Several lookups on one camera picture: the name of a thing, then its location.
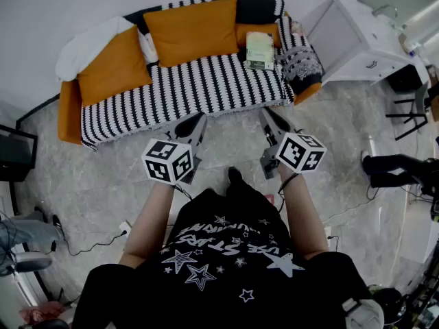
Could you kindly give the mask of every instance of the marble floor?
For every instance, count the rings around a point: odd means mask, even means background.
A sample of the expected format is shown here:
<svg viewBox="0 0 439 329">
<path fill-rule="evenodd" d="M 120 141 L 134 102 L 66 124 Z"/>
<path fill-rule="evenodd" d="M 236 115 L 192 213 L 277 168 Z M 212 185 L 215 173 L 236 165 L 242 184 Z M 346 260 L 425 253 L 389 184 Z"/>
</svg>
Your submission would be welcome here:
<svg viewBox="0 0 439 329">
<path fill-rule="evenodd" d="M 422 267 L 397 254 L 406 193 L 400 188 L 380 189 L 376 199 L 369 202 L 368 178 L 359 159 L 363 149 L 381 155 L 403 152 L 422 159 L 433 156 L 433 134 L 428 126 L 399 142 L 394 140 L 395 133 L 408 126 L 385 117 L 393 108 L 394 96 L 386 82 L 373 86 L 332 82 L 299 106 L 276 110 L 328 147 L 319 171 L 308 173 L 305 179 L 321 220 L 332 227 L 332 235 L 340 236 L 338 250 L 353 259 L 366 284 L 393 285 L 406 291 Z M 226 170 L 231 165 L 239 168 L 245 181 L 257 190 L 276 194 L 279 178 L 265 180 L 259 165 L 268 144 L 257 113 L 209 119 L 199 151 L 203 161 L 193 184 L 182 184 L 192 196 L 208 186 L 223 193 Z M 74 253 L 97 242 L 109 242 L 120 234 L 122 221 L 134 223 L 152 187 L 140 155 L 151 138 L 165 137 L 160 131 L 139 132 L 92 152 L 58 140 L 57 115 L 56 101 L 22 122 L 22 130 L 38 135 L 39 145 L 36 168 L 26 181 L 15 184 L 16 198 L 22 214 L 31 212 L 35 205 L 48 215 L 57 214 Z M 170 225 L 186 203 L 187 198 L 176 192 Z M 276 196 L 275 204 L 280 203 Z M 286 220 L 285 208 L 281 214 Z M 65 245 L 59 245 L 51 254 L 53 265 L 41 272 L 43 280 L 54 294 L 63 287 L 66 297 L 74 299 L 92 268 L 119 260 L 124 238 L 76 257 L 68 254 Z"/>
</svg>

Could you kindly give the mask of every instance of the black chair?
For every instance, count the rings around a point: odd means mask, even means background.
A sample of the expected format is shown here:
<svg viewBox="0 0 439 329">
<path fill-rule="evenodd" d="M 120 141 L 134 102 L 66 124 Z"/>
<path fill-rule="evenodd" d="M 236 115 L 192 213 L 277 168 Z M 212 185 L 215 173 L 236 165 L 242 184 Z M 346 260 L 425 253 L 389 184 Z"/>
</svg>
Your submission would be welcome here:
<svg viewBox="0 0 439 329">
<path fill-rule="evenodd" d="M 410 110 L 409 113 L 394 113 L 394 114 L 387 114 L 386 117 L 387 118 L 407 118 L 404 123 L 408 123 L 410 122 L 412 119 L 415 122 L 415 126 L 406 131 L 404 134 L 397 136 L 395 138 L 396 141 L 398 141 L 399 139 L 404 138 L 405 136 L 415 132 L 416 130 L 418 130 L 419 128 L 423 127 L 424 125 L 426 125 L 428 123 L 427 120 L 427 116 L 425 115 L 426 113 L 426 109 L 427 107 L 425 106 L 425 100 L 429 97 L 429 93 L 428 93 L 428 82 L 424 83 L 416 92 L 414 95 L 414 99 L 407 99 L 407 100 L 398 100 L 395 101 L 395 103 L 407 103 L 407 102 L 411 102 L 415 104 L 414 109 L 416 110 L 416 113 L 413 113 L 412 110 Z M 416 122 L 416 117 L 420 117 L 423 118 L 424 121 L 420 124 L 417 124 Z"/>
</svg>

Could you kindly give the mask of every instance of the orange cushion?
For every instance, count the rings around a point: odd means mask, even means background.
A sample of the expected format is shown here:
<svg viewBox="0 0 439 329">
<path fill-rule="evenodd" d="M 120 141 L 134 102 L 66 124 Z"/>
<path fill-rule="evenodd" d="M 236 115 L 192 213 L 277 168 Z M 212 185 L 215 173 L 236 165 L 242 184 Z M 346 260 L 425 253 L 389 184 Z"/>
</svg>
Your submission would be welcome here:
<svg viewBox="0 0 439 329">
<path fill-rule="evenodd" d="M 116 35 L 78 74 L 82 105 L 89 106 L 116 94 L 152 83 L 139 44 L 137 26 Z"/>
<path fill-rule="evenodd" d="M 216 0 L 145 13 L 160 65 L 172 67 L 204 56 L 237 53 L 236 3 Z"/>
<path fill-rule="evenodd" d="M 273 36 L 274 47 L 282 47 L 281 36 L 279 35 L 279 28 L 276 23 L 271 23 L 269 25 L 246 25 L 243 23 L 237 23 L 235 30 L 239 47 L 246 47 L 247 32 L 269 33 Z"/>
</svg>

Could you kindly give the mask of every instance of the cable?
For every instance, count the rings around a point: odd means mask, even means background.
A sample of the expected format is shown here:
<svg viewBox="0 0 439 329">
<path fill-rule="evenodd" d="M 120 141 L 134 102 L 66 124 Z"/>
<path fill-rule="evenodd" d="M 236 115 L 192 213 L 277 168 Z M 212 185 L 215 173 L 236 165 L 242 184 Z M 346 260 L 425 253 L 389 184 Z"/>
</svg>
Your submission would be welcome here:
<svg viewBox="0 0 439 329">
<path fill-rule="evenodd" d="M 4 222 L 0 221 L 3 224 L 3 226 L 6 228 L 6 231 L 8 232 L 8 250 L 6 250 L 6 249 L 4 250 L 5 255 L 3 256 L 3 260 L 1 260 L 1 263 L 0 263 L 0 266 L 2 266 L 2 264 L 6 261 L 6 257 L 8 256 L 8 253 L 12 253 L 11 249 L 14 247 L 14 242 L 15 242 L 15 238 L 16 238 L 16 226 L 15 226 L 15 223 L 12 222 L 11 218 L 9 218 L 3 211 L 0 211 L 0 213 L 2 215 L 4 215 L 9 220 L 9 222 L 14 226 L 14 229 L 15 229 L 14 237 L 12 238 L 12 241 L 11 241 L 10 240 L 10 232 L 9 232 L 8 227 L 6 226 L 6 224 L 4 224 Z"/>
<path fill-rule="evenodd" d="M 186 196 L 189 200 L 192 201 L 192 196 L 190 196 L 190 194 L 188 194 L 188 192 L 186 192 L 186 190 L 184 190 L 180 185 L 175 184 L 174 189 L 180 191 L 184 196 Z"/>
<path fill-rule="evenodd" d="M 281 213 L 282 208 L 283 208 L 283 204 L 285 203 L 285 194 L 281 194 L 280 192 L 278 192 L 278 194 L 282 198 L 282 204 L 281 204 L 281 207 L 277 210 L 277 212 Z"/>
<path fill-rule="evenodd" d="M 377 191 L 375 191 L 375 194 L 373 195 L 372 198 L 369 197 L 369 189 L 370 189 L 370 184 L 368 186 L 368 190 L 366 190 L 366 197 L 369 201 L 375 200 L 375 197 L 377 196 L 377 193 L 379 191 L 379 188 L 377 189 Z"/>
<path fill-rule="evenodd" d="M 359 208 L 360 206 L 364 206 L 364 205 L 370 204 L 373 200 L 378 199 L 378 197 L 382 196 L 382 195 L 384 194 L 384 191 L 386 191 L 387 189 L 389 189 L 389 188 L 385 188 L 385 189 L 383 190 L 383 192 L 382 192 L 381 194 L 379 194 L 378 196 L 376 196 L 376 194 L 375 194 L 375 196 L 374 196 L 373 199 L 370 199 L 370 200 L 367 201 L 367 202 L 364 202 L 364 203 L 362 203 L 362 204 L 359 204 L 359 205 L 357 205 L 356 207 L 348 208 L 348 209 L 345 210 L 344 212 L 337 213 L 336 215 L 333 215 L 333 216 L 329 217 L 328 219 L 325 219 L 324 221 L 322 221 L 322 223 L 325 224 L 326 222 L 330 221 L 330 220 L 331 220 L 332 218 L 334 218 L 334 217 L 338 217 L 338 216 L 344 215 L 346 212 L 348 212 L 348 211 L 350 211 L 350 210 L 356 210 L 356 209 Z"/>
<path fill-rule="evenodd" d="M 61 301 L 61 296 L 63 293 L 64 293 L 64 288 L 61 288 L 60 294 L 59 294 L 58 299 L 56 301 L 58 301 L 58 302 Z"/>
<path fill-rule="evenodd" d="M 340 239 L 340 237 L 338 235 L 334 235 L 334 236 L 328 236 L 328 240 L 337 238 L 337 243 L 335 244 L 335 252 L 338 252 L 338 241 Z"/>
<path fill-rule="evenodd" d="M 29 252 L 39 252 L 40 254 L 48 255 L 48 254 L 51 254 L 54 251 L 51 249 L 49 252 L 42 252 L 42 251 L 39 251 L 37 249 L 30 249 Z"/>
<path fill-rule="evenodd" d="M 72 303 L 76 302 L 80 297 L 81 297 L 82 293 L 79 294 L 74 300 L 68 301 L 64 304 L 64 306 L 70 306 Z"/>
<path fill-rule="evenodd" d="M 427 200 L 423 200 L 423 199 L 414 199 L 414 200 L 412 200 L 412 201 L 409 202 L 409 205 L 411 205 L 413 202 L 416 202 L 416 201 L 427 202 L 427 203 L 429 203 L 429 204 L 433 202 L 433 201 L 427 201 Z"/>
<path fill-rule="evenodd" d="M 75 256 L 79 255 L 81 252 L 90 252 L 90 251 L 91 251 L 96 245 L 109 246 L 109 245 L 112 244 L 112 242 L 113 242 L 114 240 L 116 240 L 117 238 L 120 238 L 121 236 L 123 236 L 123 235 L 125 235 L 125 234 L 126 234 L 126 230 L 124 230 L 120 235 L 117 235 L 117 236 L 115 236 L 114 238 L 112 238 L 111 241 L 110 241 L 110 243 L 108 243 L 108 244 L 96 243 L 96 244 L 94 244 L 90 249 L 82 249 L 81 251 L 79 251 L 79 252 L 76 253 L 76 254 L 72 254 L 72 253 L 71 253 L 69 243 L 67 242 L 66 239 L 64 239 L 64 241 L 65 241 L 66 244 L 67 244 L 67 250 L 69 251 L 70 256 L 75 257 Z"/>
<path fill-rule="evenodd" d="M 403 189 L 406 193 L 409 193 L 410 195 L 413 195 L 414 197 L 417 197 L 417 198 L 419 198 L 419 199 L 422 199 L 422 200 L 424 200 L 424 201 L 426 201 L 426 202 L 433 202 L 432 199 L 425 199 L 424 197 L 422 197 L 423 194 L 417 195 L 417 194 L 415 194 L 415 193 L 412 193 L 411 191 L 407 191 L 407 190 L 405 190 L 402 186 L 400 186 L 400 188 Z"/>
</svg>

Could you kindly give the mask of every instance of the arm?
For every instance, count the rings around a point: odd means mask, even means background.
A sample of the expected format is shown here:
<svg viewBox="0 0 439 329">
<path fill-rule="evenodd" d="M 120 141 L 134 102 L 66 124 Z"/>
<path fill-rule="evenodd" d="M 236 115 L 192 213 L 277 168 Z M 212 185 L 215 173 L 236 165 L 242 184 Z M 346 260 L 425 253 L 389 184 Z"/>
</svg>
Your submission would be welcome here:
<svg viewBox="0 0 439 329">
<path fill-rule="evenodd" d="M 173 196 L 171 185 L 155 183 L 131 229 L 120 265 L 136 268 L 162 248 Z"/>
<path fill-rule="evenodd" d="M 278 167 L 282 182 L 293 173 L 284 164 Z M 296 249 L 307 260 L 328 252 L 328 243 L 322 222 L 311 200 L 307 183 L 302 175 L 298 175 L 283 189 L 289 233 Z"/>
</svg>

